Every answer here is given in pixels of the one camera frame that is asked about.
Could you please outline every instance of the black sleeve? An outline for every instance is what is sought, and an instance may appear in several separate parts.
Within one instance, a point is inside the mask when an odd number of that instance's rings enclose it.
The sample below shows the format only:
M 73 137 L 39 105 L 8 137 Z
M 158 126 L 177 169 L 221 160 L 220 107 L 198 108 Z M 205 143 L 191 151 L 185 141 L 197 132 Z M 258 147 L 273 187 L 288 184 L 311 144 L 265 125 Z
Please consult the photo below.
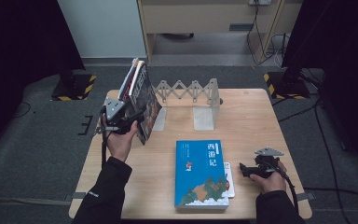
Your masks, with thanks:
M 257 224 L 305 223 L 283 190 L 260 194 L 255 207 Z
M 129 165 L 110 157 L 95 186 L 83 199 L 72 223 L 120 223 L 124 187 L 131 172 Z

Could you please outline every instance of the wall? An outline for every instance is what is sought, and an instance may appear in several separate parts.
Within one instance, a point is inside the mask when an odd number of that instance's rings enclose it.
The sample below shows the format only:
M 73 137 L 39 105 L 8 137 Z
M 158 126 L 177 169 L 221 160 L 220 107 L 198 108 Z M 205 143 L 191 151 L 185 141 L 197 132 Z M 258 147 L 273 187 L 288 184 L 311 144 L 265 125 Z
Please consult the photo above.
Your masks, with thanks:
M 82 58 L 144 58 L 136 0 L 58 0 Z

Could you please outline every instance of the bookend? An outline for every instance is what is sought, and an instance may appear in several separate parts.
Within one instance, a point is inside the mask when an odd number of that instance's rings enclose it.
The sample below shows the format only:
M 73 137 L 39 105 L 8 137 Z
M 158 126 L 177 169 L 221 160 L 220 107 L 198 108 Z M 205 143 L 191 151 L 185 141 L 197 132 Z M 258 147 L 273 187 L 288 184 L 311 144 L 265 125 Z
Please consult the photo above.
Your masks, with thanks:
M 160 96 L 163 103 L 167 102 L 167 98 L 172 94 L 178 99 L 182 99 L 185 95 L 190 95 L 193 99 L 193 103 L 199 100 L 200 96 L 207 98 L 208 106 L 193 105 L 193 119 L 194 119 L 194 130 L 196 131 L 213 131 L 216 116 L 219 111 L 222 100 L 219 96 L 219 89 L 217 86 L 217 79 L 211 78 L 209 83 L 202 87 L 197 80 L 191 82 L 190 86 L 185 86 L 181 80 L 171 87 L 167 81 L 161 80 L 158 86 L 153 87 L 156 95 Z M 162 131 L 164 128 L 164 120 L 166 116 L 166 106 L 161 108 L 158 114 L 155 127 L 157 131 Z

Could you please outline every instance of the stand base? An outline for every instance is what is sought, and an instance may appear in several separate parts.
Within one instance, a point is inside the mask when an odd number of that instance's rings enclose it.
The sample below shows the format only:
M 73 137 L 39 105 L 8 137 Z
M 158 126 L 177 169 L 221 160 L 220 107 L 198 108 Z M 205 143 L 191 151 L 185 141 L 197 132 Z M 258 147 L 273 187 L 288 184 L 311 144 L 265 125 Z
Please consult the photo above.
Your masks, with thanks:
M 74 75 L 74 77 L 76 79 L 76 86 L 74 88 L 66 88 L 62 80 L 57 83 L 56 88 L 51 94 L 52 101 L 84 100 L 89 96 L 96 76 Z
M 264 75 L 264 79 L 268 85 L 269 93 L 273 99 L 304 99 L 310 98 L 310 92 L 307 86 L 300 79 L 294 85 L 284 86 L 282 84 L 284 72 L 268 72 Z

